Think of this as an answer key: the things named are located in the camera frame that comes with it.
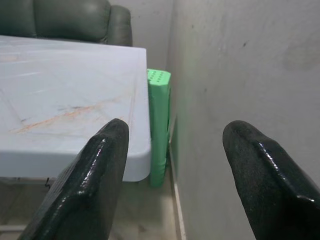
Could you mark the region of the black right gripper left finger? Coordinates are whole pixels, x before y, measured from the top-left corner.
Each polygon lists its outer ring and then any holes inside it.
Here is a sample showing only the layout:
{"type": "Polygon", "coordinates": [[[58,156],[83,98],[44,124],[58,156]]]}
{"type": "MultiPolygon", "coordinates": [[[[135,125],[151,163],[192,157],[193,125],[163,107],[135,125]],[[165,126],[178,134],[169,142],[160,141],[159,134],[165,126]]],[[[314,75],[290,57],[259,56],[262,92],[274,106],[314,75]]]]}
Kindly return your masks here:
{"type": "Polygon", "coordinates": [[[57,177],[21,240],[106,240],[129,148],[129,127],[109,121],[57,177]]]}

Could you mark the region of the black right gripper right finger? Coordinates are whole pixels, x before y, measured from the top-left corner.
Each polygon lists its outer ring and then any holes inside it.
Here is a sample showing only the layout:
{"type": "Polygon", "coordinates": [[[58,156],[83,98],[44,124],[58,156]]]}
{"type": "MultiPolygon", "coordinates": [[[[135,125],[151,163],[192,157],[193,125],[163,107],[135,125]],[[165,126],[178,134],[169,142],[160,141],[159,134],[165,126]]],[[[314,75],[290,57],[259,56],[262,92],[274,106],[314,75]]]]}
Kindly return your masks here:
{"type": "Polygon", "coordinates": [[[235,120],[222,143],[257,240],[317,240],[320,189],[278,142],[235,120]]]}

